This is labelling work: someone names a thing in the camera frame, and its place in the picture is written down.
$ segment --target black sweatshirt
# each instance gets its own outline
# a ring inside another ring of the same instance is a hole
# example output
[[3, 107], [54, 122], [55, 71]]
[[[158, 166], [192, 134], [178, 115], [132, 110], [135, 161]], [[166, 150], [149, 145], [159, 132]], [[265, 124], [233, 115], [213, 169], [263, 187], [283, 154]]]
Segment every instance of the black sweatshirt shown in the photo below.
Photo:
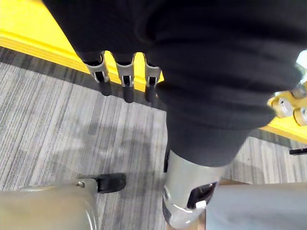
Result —
[[301, 79], [307, 0], [44, 3], [83, 61], [140, 51], [162, 69], [169, 147], [196, 164], [228, 164], [250, 130], [274, 118], [270, 96]]

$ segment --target gray carpet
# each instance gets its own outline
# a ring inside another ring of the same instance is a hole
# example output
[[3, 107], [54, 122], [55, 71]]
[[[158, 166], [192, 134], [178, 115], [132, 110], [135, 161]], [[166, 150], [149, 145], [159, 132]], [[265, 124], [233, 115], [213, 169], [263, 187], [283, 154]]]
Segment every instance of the gray carpet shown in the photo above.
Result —
[[[164, 229], [165, 111], [74, 84], [63, 76], [94, 80], [63, 66], [4, 48], [0, 58], [0, 190], [123, 172], [124, 190], [98, 196], [101, 229]], [[306, 145], [282, 140], [249, 137], [225, 178], [306, 182], [307, 155], [288, 153]]]

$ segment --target metal bolt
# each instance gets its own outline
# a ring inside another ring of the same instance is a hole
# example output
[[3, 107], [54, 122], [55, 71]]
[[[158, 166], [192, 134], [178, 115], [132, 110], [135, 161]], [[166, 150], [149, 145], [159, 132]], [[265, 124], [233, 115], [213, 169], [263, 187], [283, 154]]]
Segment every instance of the metal bolt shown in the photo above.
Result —
[[168, 200], [168, 192], [167, 192], [167, 190], [166, 189], [164, 189], [164, 198], [165, 198], [165, 200]]
[[84, 188], [85, 187], [85, 183], [83, 181], [78, 181], [77, 186]]

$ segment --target silver metal part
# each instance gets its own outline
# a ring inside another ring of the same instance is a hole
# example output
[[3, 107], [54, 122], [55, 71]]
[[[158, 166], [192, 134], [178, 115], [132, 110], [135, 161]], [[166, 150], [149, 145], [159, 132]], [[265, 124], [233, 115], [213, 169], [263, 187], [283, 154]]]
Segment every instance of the silver metal part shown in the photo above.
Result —
[[300, 126], [307, 126], [307, 108], [296, 108], [293, 112], [296, 122]]
[[291, 93], [296, 99], [307, 97], [306, 86], [300, 83], [293, 90], [291, 90]]
[[117, 67], [119, 79], [121, 81], [121, 85], [123, 87], [126, 86], [124, 82], [124, 76], [129, 76], [130, 87], [133, 87], [134, 86], [134, 56], [133, 56], [131, 64], [123, 66], [123, 65], [116, 63], [116, 67]]
[[168, 224], [180, 229], [196, 220], [207, 202], [202, 200], [196, 203], [196, 208], [187, 208], [191, 191], [219, 182], [226, 168], [197, 165], [170, 151], [163, 195], [163, 214]]
[[108, 69], [107, 69], [107, 66], [106, 66], [106, 60], [104, 58], [104, 54], [105, 54], [105, 52], [103, 51], [103, 53], [101, 54], [102, 57], [103, 57], [103, 61], [100, 65], [90, 66], [90, 65], [86, 64], [86, 66], [87, 66], [88, 70], [90, 71], [92, 77], [94, 77], [94, 79], [97, 83], [100, 83], [100, 81], [98, 80], [98, 78], [96, 76], [97, 72], [102, 72], [102, 75], [104, 77], [105, 82], [108, 82], [110, 80], [110, 77], [109, 77], [109, 74], [108, 74]]
[[283, 97], [275, 98], [272, 101], [272, 107], [279, 118], [289, 117], [293, 114], [293, 106]]
[[96, 194], [88, 178], [0, 192], [0, 229], [98, 230]]
[[146, 86], [149, 87], [149, 79], [150, 78], [155, 78], [154, 86], [156, 86], [159, 79], [160, 79], [161, 69], [158, 66], [153, 67], [153, 66], [148, 65], [145, 55], [144, 55], [144, 59], [145, 59]]

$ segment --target gray metal surface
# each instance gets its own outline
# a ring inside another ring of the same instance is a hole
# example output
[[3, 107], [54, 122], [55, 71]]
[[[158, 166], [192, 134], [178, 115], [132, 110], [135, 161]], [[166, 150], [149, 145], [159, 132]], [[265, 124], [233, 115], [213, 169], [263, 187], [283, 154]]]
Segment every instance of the gray metal surface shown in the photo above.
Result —
[[[96, 85], [89, 75], [54, 63], [4, 48], [0, 59], [0, 190], [122, 172], [124, 190], [98, 195], [101, 229], [165, 229], [165, 112], [104, 97], [87, 88]], [[307, 155], [288, 153], [306, 145], [272, 143], [278, 139], [248, 138], [224, 177], [307, 182]]]
[[3, 230], [99, 230], [94, 179], [0, 192]]

